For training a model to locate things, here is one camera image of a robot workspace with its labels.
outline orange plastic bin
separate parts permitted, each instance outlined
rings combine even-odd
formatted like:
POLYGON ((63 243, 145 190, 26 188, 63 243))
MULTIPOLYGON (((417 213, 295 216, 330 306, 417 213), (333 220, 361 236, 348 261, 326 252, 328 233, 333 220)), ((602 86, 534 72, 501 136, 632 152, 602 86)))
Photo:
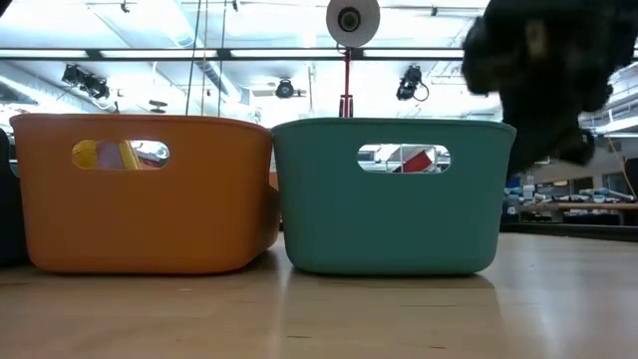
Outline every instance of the orange plastic bin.
POLYGON ((21 115, 16 136, 27 246, 54 272, 213 273, 276 239, 266 129, 184 116, 21 115), (81 169, 83 140, 159 141, 158 170, 81 169))

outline plastic bin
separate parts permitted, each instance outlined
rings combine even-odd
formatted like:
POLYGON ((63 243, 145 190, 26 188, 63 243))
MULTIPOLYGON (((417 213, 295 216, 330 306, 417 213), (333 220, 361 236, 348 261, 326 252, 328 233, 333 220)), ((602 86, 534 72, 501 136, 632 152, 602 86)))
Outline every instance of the plastic bin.
POLYGON ((0 266, 28 261, 20 180, 9 165, 9 139, 0 129, 0 266))
POLYGON ((32 261, 55 272, 213 273, 240 268, 277 234, 267 130, 184 116, 12 119, 32 261), (83 140, 159 141, 158 170, 81 169, 83 140))
POLYGON ((515 129, 491 122, 313 119, 274 128, 286 251, 329 274, 471 274, 494 259, 515 129), (440 174, 375 174, 368 144, 445 146, 440 174))

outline yellow object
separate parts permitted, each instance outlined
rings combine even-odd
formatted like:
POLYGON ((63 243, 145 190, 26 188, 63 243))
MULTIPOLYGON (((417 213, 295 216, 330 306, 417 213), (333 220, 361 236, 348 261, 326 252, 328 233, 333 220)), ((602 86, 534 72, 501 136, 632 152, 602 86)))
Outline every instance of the yellow object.
MULTIPOLYGON (((98 163, 97 148, 100 142, 84 140, 73 147, 73 162, 83 169, 94 169, 98 163)), ((142 163, 129 141, 120 143, 120 156, 126 170, 140 170, 142 163)))

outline red pole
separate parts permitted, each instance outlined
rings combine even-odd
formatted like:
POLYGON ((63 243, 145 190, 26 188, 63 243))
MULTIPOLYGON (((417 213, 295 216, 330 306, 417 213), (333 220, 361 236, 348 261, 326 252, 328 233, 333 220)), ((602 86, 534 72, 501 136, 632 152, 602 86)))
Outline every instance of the red pole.
POLYGON ((344 118, 347 118, 350 116, 350 57, 351 57, 351 50, 350 48, 346 48, 346 90, 344 92, 345 99, 343 103, 344 118))

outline white disc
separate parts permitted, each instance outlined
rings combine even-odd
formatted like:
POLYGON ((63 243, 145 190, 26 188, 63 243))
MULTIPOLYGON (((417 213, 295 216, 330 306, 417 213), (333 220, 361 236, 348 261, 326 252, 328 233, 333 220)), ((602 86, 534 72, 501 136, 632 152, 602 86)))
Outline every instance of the white disc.
POLYGON ((326 12, 326 25, 330 36, 345 47, 361 47, 375 36, 379 30, 381 9, 377 0, 331 0, 326 12), (340 25, 340 14, 344 9, 354 8, 361 15, 359 27, 346 31, 340 25))

